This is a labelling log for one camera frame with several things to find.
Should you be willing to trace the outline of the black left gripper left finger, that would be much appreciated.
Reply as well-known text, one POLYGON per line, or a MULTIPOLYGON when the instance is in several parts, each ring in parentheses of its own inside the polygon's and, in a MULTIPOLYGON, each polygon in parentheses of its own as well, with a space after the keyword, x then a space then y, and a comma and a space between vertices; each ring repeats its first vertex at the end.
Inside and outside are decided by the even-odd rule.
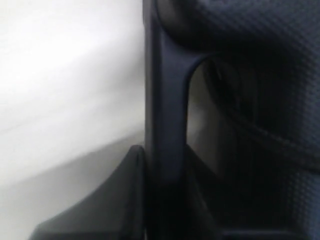
POLYGON ((81 202, 41 223, 32 240, 143 240, 145 153, 133 145, 111 176, 81 202))

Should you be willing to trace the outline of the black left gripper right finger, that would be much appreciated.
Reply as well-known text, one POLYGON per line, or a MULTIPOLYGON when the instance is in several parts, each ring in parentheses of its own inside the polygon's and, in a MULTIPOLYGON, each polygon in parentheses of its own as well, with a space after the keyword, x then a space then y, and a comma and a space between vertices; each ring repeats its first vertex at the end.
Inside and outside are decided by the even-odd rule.
POLYGON ((241 160, 232 181, 186 146, 179 160, 195 240, 317 240, 320 167, 288 150, 241 160))

